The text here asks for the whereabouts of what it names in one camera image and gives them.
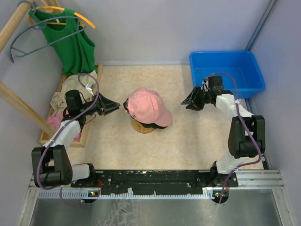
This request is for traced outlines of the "wooden hat stand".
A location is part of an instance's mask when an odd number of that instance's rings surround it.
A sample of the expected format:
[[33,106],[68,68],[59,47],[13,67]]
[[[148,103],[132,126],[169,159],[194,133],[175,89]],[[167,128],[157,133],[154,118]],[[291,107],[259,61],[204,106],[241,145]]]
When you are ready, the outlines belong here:
[[144,127],[140,122],[138,122],[134,119],[131,120],[131,125],[136,132],[141,133],[141,134],[148,134],[155,130],[155,128]]

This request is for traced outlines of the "pink cap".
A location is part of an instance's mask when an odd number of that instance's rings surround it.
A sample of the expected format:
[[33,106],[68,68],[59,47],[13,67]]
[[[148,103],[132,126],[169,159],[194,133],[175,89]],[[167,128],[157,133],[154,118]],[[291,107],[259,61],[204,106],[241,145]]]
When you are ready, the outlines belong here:
[[171,112],[154,90],[138,88],[128,96],[125,104],[124,111],[140,123],[168,127],[173,122]]

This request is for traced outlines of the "black baseball cap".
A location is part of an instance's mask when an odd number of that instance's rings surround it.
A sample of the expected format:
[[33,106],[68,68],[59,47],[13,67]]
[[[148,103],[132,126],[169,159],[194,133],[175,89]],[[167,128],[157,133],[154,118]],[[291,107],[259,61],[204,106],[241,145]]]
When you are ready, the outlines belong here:
[[[128,107],[128,98],[127,98],[127,99],[125,100],[125,102],[123,103],[123,110],[124,110],[127,114],[130,114],[127,107]],[[167,128],[167,127],[161,127],[161,126],[159,126],[159,125],[157,125],[157,124],[155,124],[155,123],[151,123],[151,124],[142,123],[142,122],[139,122],[139,121],[137,121],[136,119],[134,119],[134,117],[132,117],[132,116],[130,116],[130,117],[131,117],[131,119],[133,119],[134,121],[140,123],[140,124],[141,124],[144,128],[146,128],[146,129],[150,129],[150,128],[152,128],[152,129],[165,129],[165,128]]]

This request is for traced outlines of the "wooden clothes rack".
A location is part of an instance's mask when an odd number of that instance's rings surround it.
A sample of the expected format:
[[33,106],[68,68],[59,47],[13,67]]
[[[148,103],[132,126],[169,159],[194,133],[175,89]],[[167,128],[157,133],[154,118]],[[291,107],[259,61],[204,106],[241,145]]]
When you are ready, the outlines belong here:
[[[36,7],[34,5],[34,0],[22,0],[21,3],[17,6],[17,9],[14,11],[10,19],[7,21],[5,26],[0,32],[0,52],[4,49],[10,38],[12,37],[13,33],[25,17],[26,13],[30,10],[32,7],[33,9],[47,9],[52,8],[56,10],[63,11],[65,8],[59,7],[58,2],[56,0],[53,1],[56,6],[48,6],[45,4],[45,6]],[[79,19],[86,22],[85,25],[91,26],[93,29],[96,28],[96,26],[87,18],[84,16],[75,13],[75,16],[77,16]],[[98,67],[97,71],[97,82],[96,85],[99,85],[99,82],[101,80],[102,72],[103,72],[103,66],[102,64],[95,64],[95,66]],[[62,87],[63,82],[67,79],[66,75],[63,75],[61,78],[61,81],[59,83],[58,90]],[[50,138],[50,135],[54,135],[55,130],[54,128],[47,123],[45,119],[42,118],[37,112],[35,112],[27,103],[25,103],[16,93],[14,93],[8,86],[6,86],[4,83],[0,82],[0,97],[6,101],[9,105],[11,105],[13,108],[15,108],[17,111],[19,111],[21,114],[23,114],[25,117],[27,117],[29,120],[31,120],[35,125],[37,125],[40,129],[42,129],[42,134],[39,139],[39,143],[41,145],[45,144],[48,140],[43,139],[44,136],[47,136],[47,138]],[[72,142],[71,147],[85,147],[87,142],[87,136],[89,132],[90,125],[86,125],[83,128],[83,131],[81,133],[81,138],[79,142]]]

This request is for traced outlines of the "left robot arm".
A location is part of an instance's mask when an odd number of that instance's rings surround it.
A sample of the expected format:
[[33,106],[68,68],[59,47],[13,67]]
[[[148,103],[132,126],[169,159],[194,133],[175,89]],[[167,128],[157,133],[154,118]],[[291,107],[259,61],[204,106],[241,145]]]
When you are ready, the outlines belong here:
[[67,151],[75,137],[82,132],[87,116],[108,115],[120,108],[119,103],[100,93],[94,95],[90,102],[84,103],[78,90],[66,93],[66,103],[60,128],[46,144],[32,150],[34,183],[45,190],[77,180],[88,187],[97,183],[98,175],[93,164],[71,165]]

